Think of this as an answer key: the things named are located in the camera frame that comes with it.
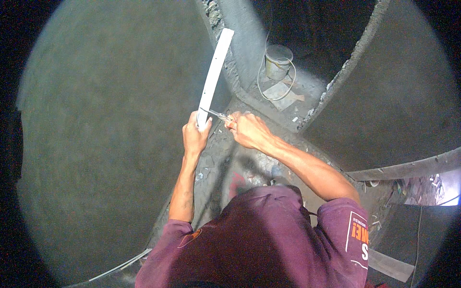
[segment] bucket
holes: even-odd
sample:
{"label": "bucket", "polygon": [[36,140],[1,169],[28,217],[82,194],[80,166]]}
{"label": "bucket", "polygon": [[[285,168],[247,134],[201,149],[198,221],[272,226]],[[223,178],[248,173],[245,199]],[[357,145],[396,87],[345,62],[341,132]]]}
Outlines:
{"label": "bucket", "polygon": [[273,80],[282,80],[290,69],[293,53],[282,45],[270,45],[266,50],[266,76]]}

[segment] man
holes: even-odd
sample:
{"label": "man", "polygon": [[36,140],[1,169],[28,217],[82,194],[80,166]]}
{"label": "man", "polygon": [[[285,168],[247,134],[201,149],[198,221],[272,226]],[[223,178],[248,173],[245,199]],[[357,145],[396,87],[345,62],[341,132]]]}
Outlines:
{"label": "man", "polygon": [[235,141],[279,160],[327,201],[318,209],[318,225],[311,226],[298,189],[274,185],[235,196],[217,219],[192,230],[195,168],[211,128],[209,119],[199,131],[196,114],[183,127],[183,166],[168,222],[136,287],[364,287],[367,214],[357,191],[251,113],[232,114]]}

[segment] electrical cable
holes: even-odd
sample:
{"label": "electrical cable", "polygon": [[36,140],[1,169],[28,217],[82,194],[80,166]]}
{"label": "electrical cable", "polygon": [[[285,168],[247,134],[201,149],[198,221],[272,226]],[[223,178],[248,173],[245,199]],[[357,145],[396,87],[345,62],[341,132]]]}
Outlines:
{"label": "electrical cable", "polygon": [[416,261],[414,263],[413,278],[411,279],[410,288],[413,287],[414,275],[416,274],[416,265],[418,264],[418,257],[420,255],[420,227],[421,227],[421,216],[423,216],[423,206],[421,206],[420,212],[420,223],[418,224],[418,236],[416,238]]}
{"label": "electrical cable", "polygon": [[77,284],[72,284],[72,285],[66,286],[65,288],[78,287],[78,286],[81,286],[81,285],[84,285],[84,284],[88,284],[88,283],[90,283],[91,281],[94,281],[94,280],[96,280],[96,279],[98,279],[98,278],[100,278],[100,277],[103,277],[104,275],[107,275],[107,274],[109,274],[109,273],[111,273],[111,272],[114,272],[114,271],[117,270],[117,269],[123,270],[123,269],[125,269],[126,267],[130,266],[131,264],[133,264],[134,262],[136,262],[137,260],[139,260],[142,256],[144,256],[144,255],[146,255],[147,253],[149,253],[150,251],[152,251],[152,249],[151,249],[151,248],[148,248],[148,249],[144,250],[141,254],[139,254],[139,255],[137,255],[137,256],[131,258],[130,260],[126,261],[125,263],[120,264],[119,266],[117,266],[117,267],[115,267],[115,268],[110,269],[110,270],[107,271],[107,272],[104,272],[104,273],[102,273],[102,274],[100,274],[100,275],[98,275],[98,276],[96,276],[96,277],[93,277],[93,278],[91,278],[91,279],[89,279],[89,280],[86,280],[86,281],[84,281],[84,282],[80,282],[80,283],[77,283]]}
{"label": "electrical cable", "polygon": [[293,64],[293,62],[286,58],[286,57],[280,57],[280,58],[277,58],[275,59],[276,61],[277,60],[282,60],[282,59],[286,59],[290,62],[291,66],[293,66],[293,69],[295,69],[295,76],[293,77],[293,81],[291,82],[291,85],[290,85],[290,88],[288,88],[287,92],[285,92],[285,94],[283,94],[281,97],[277,98],[277,99],[269,99],[267,98],[264,93],[262,93],[261,91],[261,87],[259,85],[259,74],[261,73],[261,69],[262,69],[262,65],[264,64],[264,59],[266,58],[266,52],[267,52],[267,39],[269,38],[269,34],[271,33],[271,29],[272,29],[272,22],[273,22],[273,11],[272,11],[272,3],[270,4],[271,5],[271,26],[269,27],[269,31],[267,32],[267,35],[266,35],[266,42],[264,43],[264,53],[262,55],[262,61],[261,61],[261,66],[258,70],[258,74],[256,75],[256,84],[258,85],[258,90],[260,91],[261,93],[261,96],[268,100],[268,101],[278,101],[278,100],[281,100],[283,99],[286,95],[288,95],[288,93],[291,91],[291,88],[293,87],[293,84],[295,83],[295,80],[296,80],[296,67],[295,65]]}
{"label": "electrical cable", "polygon": [[443,202],[443,203],[437,204],[436,206],[441,206],[441,205],[443,205],[443,204],[446,204],[446,203],[448,203],[448,202],[450,202],[450,201],[453,201],[453,200],[455,200],[455,199],[456,199],[456,198],[458,198],[458,197],[459,197],[459,195],[458,195],[458,196],[456,196],[456,197],[455,197],[455,198],[453,198],[453,199],[450,199],[450,200],[448,200],[448,201],[445,201],[445,202]]}

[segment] right hand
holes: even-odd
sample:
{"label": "right hand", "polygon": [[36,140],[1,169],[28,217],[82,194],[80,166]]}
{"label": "right hand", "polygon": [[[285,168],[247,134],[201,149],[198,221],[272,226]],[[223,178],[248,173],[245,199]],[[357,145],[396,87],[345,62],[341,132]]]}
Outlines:
{"label": "right hand", "polygon": [[270,132],[266,123],[251,113],[237,111],[230,115],[237,122],[237,129],[230,129],[235,141],[245,148],[262,150],[262,147],[270,141],[274,135]]}

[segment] white metal strip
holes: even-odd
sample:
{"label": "white metal strip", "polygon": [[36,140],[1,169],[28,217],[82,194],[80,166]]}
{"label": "white metal strip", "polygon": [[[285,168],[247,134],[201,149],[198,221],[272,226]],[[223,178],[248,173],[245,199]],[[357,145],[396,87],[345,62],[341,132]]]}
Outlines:
{"label": "white metal strip", "polygon": [[[200,100],[199,107],[210,110],[211,101],[213,100],[214,90],[218,83],[218,78],[223,68],[224,59],[226,58],[227,50],[231,45],[231,40],[234,35],[234,30],[224,28],[219,37],[216,50],[214,50],[213,60],[210,64],[210,70],[208,70],[207,79],[205,80],[205,86],[203,87],[202,97]],[[197,114],[197,122],[199,129],[202,129],[207,122],[208,113],[199,109]]]}

